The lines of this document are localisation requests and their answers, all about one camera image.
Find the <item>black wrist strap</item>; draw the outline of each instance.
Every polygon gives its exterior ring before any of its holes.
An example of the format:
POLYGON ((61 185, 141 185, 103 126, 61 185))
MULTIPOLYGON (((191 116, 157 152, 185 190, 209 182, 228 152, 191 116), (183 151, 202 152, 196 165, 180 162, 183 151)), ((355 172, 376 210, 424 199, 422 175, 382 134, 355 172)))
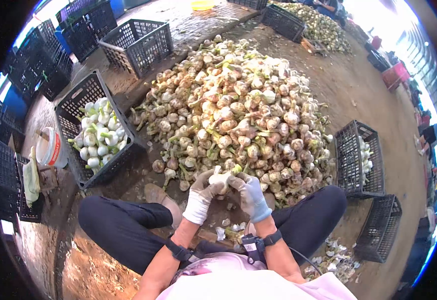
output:
POLYGON ((275 245, 276 242, 278 242, 282 238, 282 233, 280 230, 277 229, 275 233, 267 235, 265 238, 263 238, 263 243, 266 246, 272 246, 275 245))
POLYGON ((186 249, 185 247, 176 245, 170 238, 167 239, 167 242, 165 243, 167 248, 172 251, 172 256, 178 261, 181 262, 195 262, 198 261, 199 258, 193 255, 193 252, 191 250, 186 249))

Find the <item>hand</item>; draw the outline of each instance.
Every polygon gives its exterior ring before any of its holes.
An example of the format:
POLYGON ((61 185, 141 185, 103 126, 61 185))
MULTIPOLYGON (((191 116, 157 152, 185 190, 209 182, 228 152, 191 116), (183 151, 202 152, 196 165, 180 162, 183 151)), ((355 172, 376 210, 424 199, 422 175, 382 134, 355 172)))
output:
POLYGON ((257 177, 240 172, 236 177, 228 177, 227 182, 240 192, 240 208, 250 215, 252 223, 260 222, 272 214, 257 177))
POLYGON ((190 187, 189 199, 183 217, 192 223, 203 225, 203 222, 207 219, 210 201, 225 187, 223 182, 207 186, 208 178, 213 173, 214 170, 203 172, 190 187))

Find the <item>pink shirt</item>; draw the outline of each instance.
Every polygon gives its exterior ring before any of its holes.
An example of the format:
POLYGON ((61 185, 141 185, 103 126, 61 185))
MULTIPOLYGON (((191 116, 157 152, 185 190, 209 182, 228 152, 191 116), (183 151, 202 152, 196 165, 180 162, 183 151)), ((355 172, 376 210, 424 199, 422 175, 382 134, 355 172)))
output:
POLYGON ((260 261, 253 265, 245 255, 219 252, 179 271, 157 300, 357 300, 331 272, 304 284, 287 281, 260 261))

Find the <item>crate handle hole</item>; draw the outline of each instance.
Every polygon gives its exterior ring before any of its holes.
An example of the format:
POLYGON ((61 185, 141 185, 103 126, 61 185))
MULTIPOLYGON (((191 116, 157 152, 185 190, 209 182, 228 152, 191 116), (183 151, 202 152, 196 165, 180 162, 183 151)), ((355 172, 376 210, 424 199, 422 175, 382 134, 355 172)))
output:
POLYGON ((75 99, 75 97, 77 97, 80 93, 83 92, 83 88, 79 88, 78 91, 76 91, 75 93, 73 93, 73 95, 71 96, 72 99, 75 99))

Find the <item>red container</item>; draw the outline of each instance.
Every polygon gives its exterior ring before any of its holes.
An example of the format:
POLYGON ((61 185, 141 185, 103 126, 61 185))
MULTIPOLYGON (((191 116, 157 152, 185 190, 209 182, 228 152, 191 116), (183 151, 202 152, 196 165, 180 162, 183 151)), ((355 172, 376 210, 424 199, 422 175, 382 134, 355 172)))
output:
POLYGON ((382 39, 379 38, 378 35, 374 36, 371 41, 371 45, 375 50, 378 50, 378 48, 380 48, 382 45, 382 39))
POLYGON ((382 72, 382 80, 388 90, 395 90, 400 83, 404 83, 408 78, 410 78, 410 74, 402 62, 382 72))

